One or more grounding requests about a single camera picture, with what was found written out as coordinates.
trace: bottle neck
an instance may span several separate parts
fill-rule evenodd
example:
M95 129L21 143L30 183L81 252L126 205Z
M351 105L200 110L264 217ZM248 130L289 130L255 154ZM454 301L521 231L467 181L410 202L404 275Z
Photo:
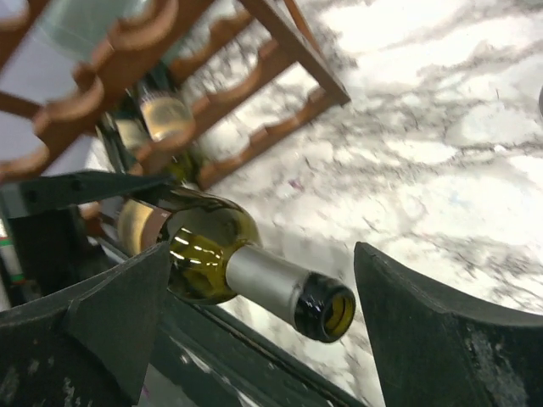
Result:
M228 260L226 279L235 293L294 325L298 298L310 273L262 248L245 245Z

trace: white marble surface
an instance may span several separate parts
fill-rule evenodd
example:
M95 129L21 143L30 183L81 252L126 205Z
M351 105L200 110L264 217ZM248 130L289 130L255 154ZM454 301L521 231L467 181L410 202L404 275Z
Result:
M352 103L213 191L256 218L267 247L350 285L354 243L367 241L463 292L543 313L541 0L298 3ZM194 47L203 41L196 34ZM255 27L211 61L195 92L240 81L263 37ZM27 46L33 51L21 60L40 55L56 71L15 64L0 88L41 101L64 93L70 63L47 57L37 42ZM314 83L290 70L212 129L206 148L217 157L239 150L250 130L297 109ZM29 151L30 127L5 114L0 120L17 134L2 134L0 157ZM87 147L82 141L55 171L81 165ZM87 164L98 165L92 155ZM357 398L383 406L361 313L339 343L321 345L248 301L224 307Z

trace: beige label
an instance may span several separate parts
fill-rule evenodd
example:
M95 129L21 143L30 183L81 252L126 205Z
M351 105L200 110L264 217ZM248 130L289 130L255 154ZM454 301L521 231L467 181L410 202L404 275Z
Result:
M115 123L119 130L120 139L129 151L137 150L151 140L149 134L137 120L120 119Z
M117 218L119 241L132 256L142 251L142 234L154 208L143 203L129 200L123 206Z
M155 141L184 131L193 121L188 107L175 97L161 96L146 100L141 109L145 124Z

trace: wooden wine rack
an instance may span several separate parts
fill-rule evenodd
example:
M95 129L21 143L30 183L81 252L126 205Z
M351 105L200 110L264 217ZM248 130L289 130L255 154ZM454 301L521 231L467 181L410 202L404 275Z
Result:
M308 95L305 106L286 120L263 125L251 136L249 146L239 156L202 168L199 173L202 189L231 174L333 105L350 101L324 62L294 0L283 1L298 30L289 24L287 16L274 0L239 0L244 8L232 17L217 20L210 27L210 39L205 47L192 57L179 58L171 63L171 73L181 84L254 20L258 20L271 34L271 39L259 49L258 63L245 81L229 90L206 94L196 101L193 125L174 137L150 142L141 148L137 152L140 164L132 169L133 173L160 171L173 155L181 153L192 141L296 62L319 84ZM0 73L48 2L28 0L22 15L0 21ZM76 66L73 72L76 89L65 98L40 106L0 92L0 109L32 120L34 132L43 142L42 146L24 157L1 162L0 182L39 176L78 136L92 132L99 117L120 101L125 89L153 68L213 2L153 0L136 18L118 20L95 48L91 62Z

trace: scalloped wooden rail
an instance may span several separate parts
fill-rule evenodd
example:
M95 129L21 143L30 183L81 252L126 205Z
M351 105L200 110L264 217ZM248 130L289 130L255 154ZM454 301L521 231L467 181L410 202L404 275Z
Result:
M291 28L276 1L239 0L244 9L211 25L210 39L205 47L190 58L179 58L171 63L174 78L183 82L253 21L258 20L271 33L272 39L260 47L258 63L245 80L231 89L203 96L193 105L195 120L192 127L175 137L150 142L141 148L137 152L140 164L132 169L132 173L162 170L172 155L184 150L190 142L295 62L304 66L319 83L308 97L307 104L291 118L258 130L251 136L249 147L239 156L203 168L199 175L203 189L265 152L334 104L349 102L345 89L325 64L322 52L294 0L284 2L300 32ZM0 109L26 118L33 117L35 133L44 143L44 147L25 157L0 163L0 181L39 176L80 134L93 128L100 115L115 106L124 89L152 68L213 2L153 0L139 16L117 21L96 47L91 62L76 67L73 73L76 89L64 99L41 107L0 92ZM29 0L29 6L21 16L0 22L0 69L47 3L48 0ZM92 217L89 215L87 219L92 221Z

